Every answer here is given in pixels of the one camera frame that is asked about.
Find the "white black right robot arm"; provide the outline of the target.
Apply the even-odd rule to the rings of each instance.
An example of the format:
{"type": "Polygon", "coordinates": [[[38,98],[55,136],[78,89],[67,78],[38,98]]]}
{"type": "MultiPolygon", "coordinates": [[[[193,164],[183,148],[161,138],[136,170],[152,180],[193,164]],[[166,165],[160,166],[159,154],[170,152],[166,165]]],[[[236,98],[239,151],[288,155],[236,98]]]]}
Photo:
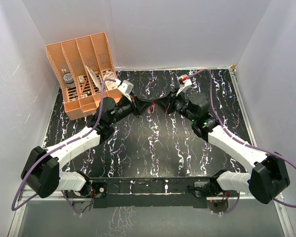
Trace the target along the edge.
{"type": "Polygon", "coordinates": [[[198,137],[220,148],[246,169],[245,173],[219,171],[203,186],[205,191],[216,196],[226,191],[251,193],[259,202],[268,204],[290,185],[285,162],[276,155],[250,148],[248,143],[226,132],[210,114],[210,103],[204,94],[195,92],[185,98],[183,92],[173,90],[154,102],[165,113],[178,112],[190,120],[198,137]]]}

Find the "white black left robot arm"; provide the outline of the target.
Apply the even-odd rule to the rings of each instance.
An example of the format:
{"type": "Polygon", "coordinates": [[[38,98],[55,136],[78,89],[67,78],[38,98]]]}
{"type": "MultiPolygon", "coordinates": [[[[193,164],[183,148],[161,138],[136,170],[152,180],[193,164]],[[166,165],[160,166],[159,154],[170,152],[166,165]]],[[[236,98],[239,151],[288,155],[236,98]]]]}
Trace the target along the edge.
{"type": "Polygon", "coordinates": [[[89,178],[77,171],[63,172],[65,164],[85,151],[105,142],[114,133],[114,124],[133,114],[140,116],[153,104],[151,100],[132,95],[122,96],[119,102],[105,97],[90,123],[79,133],[54,146],[38,146],[30,152],[21,178],[40,198],[55,191],[75,191],[81,197],[91,194],[89,178]]]}

